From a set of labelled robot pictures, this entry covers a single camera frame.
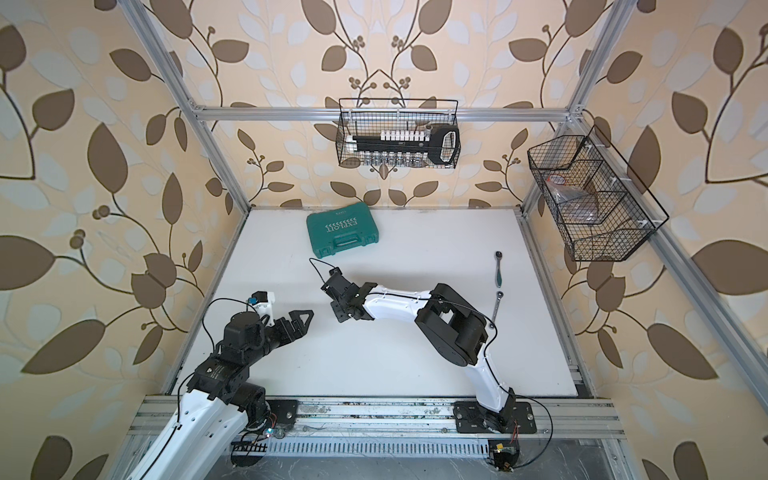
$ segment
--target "metal extrusion beam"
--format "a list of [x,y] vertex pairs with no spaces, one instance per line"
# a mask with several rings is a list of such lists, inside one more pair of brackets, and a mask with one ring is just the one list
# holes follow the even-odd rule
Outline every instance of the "metal extrusion beam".
[[600,40],[595,45],[594,50],[589,55],[587,64],[581,72],[581,78],[576,85],[576,90],[571,101],[568,103],[568,111],[578,113],[587,104],[594,84],[597,83],[603,67],[611,56],[611,51],[618,43],[621,33],[627,27],[629,18],[632,15],[637,0],[615,0],[611,10],[608,12],[608,19],[605,22]]
[[[407,109],[402,115],[407,117]],[[446,109],[418,109],[419,113],[430,111],[446,113]],[[197,107],[194,110],[201,121],[334,121],[339,120],[337,108],[251,108],[251,107]],[[564,108],[459,108],[458,121],[556,121],[568,118]]]
[[174,97],[181,113],[184,115],[197,139],[203,145],[203,149],[207,152],[211,165],[221,178],[221,182],[227,188],[230,195],[232,195],[234,204],[237,205],[240,211],[247,213],[250,210],[250,203],[240,188],[240,184],[230,169],[227,160],[221,153],[214,135],[204,122],[197,119],[192,108],[192,97],[184,86],[184,80],[179,75],[173,60],[171,60],[170,55],[165,50],[162,40],[157,36],[144,5],[140,0],[119,0],[119,3],[125,18],[147,49],[147,53],[155,67],[157,67],[157,72],[165,81],[165,85],[170,90],[170,94]]
[[[590,129],[583,119],[575,119],[571,122],[571,128],[576,134],[582,135],[586,135]],[[626,165],[621,165],[605,147],[598,145],[598,149],[614,171],[626,171]],[[655,211],[631,181],[626,181],[624,184],[645,210]],[[741,321],[723,297],[701,273],[690,254],[677,241],[668,224],[663,225],[651,235],[648,241],[701,319],[720,342],[763,410],[768,413],[768,357],[742,327]]]
[[[509,435],[456,432],[453,403],[463,398],[267,397],[298,399],[296,424],[286,437],[508,438]],[[531,402],[538,431],[520,435],[546,439],[625,439],[611,400],[537,399]],[[128,435],[157,435],[176,411],[176,396],[147,396]]]

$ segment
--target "wire basket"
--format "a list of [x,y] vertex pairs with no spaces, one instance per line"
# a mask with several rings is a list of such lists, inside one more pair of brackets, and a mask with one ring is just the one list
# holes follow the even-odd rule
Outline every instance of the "wire basket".
[[340,98],[339,166],[455,168],[461,150],[457,109],[456,100]]
[[[620,262],[658,230],[669,214],[644,184],[641,191],[649,193],[659,211],[649,214],[640,206],[627,189],[627,182],[642,184],[639,176],[620,153],[634,180],[616,174],[598,148],[605,147],[605,136],[594,136],[594,132],[593,127],[586,136],[563,135],[532,147],[528,164],[571,258]],[[560,185],[575,187],[583,194],[562,200]]]

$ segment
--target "aluminum frame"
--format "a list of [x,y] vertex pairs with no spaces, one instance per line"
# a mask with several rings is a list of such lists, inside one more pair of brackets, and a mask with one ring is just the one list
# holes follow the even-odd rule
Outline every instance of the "aluminum frame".
[[250,202],[248,202],[243,189],[240,187],[240,182],[237,181],[227,163],[227,159],[221,153],[213,133],[208,130],[208,126],[204,122],[197,119],[193,111],[194,103],[191,100],[192,96],[184,85],[184,80],[176,69],[173,60],[171,60],[170,55],[165,50],[163,41],[154,30],[149,15],[147,15],[144,9],[144,4],[140,0],[118,0],[118,3],[122,7],[128,24],[134,29],[144,48],[147,49],[147,53],[157,68],[157,72],[165,81],[165,85],[187,120],[187,124],[189,124],[191,130],[203,145],[211,166],[221,178],[221,183],[224,184],[227,191],[232,195],[232,200],[237,205],[238,210],[247,213],[250,210]]

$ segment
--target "white table surface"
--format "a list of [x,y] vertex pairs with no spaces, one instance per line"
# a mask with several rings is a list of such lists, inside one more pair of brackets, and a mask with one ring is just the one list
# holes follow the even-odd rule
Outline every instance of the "white table surface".
[[[306,210],[250,213],[214,298],[247,299],[273,291],[276,318],[314,310],[309,332],[254,364],[249,382],[272,396],[473,396],[462,367],[444,360],[412,323],[378,319],[339,323],[320,278],[306,231]],[[512,210],[372,210],[379,242],[323,260],[361,286],[376,282],[397,290],[431,290],[447,283],[490,316],[496,291],[504,292],[488,349],[496,375],[527,396],[575,396],[557,333]],[[494,284],[494,252],[503,252],[502,288]],[[329,267],[320,272],[328,277]],[[222,338],[243,305],[219,301],[205,324]],[[211,352],[199,329],[179,379]]]

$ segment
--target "leaf pattern wallpaper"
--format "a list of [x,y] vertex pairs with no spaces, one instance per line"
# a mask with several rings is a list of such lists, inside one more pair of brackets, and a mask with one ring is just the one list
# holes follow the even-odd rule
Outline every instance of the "leaf pattern wallpaper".
[[[641,0],[585,110],[763,351],[766,22],[764,2]],[[653,249],[574,262],[543,202],[531,219],[590,377],[646,476],[765,476],[768,419]]]
[[95,479],[241,216],[114,2],[3,2],[0,46],[4,476]]

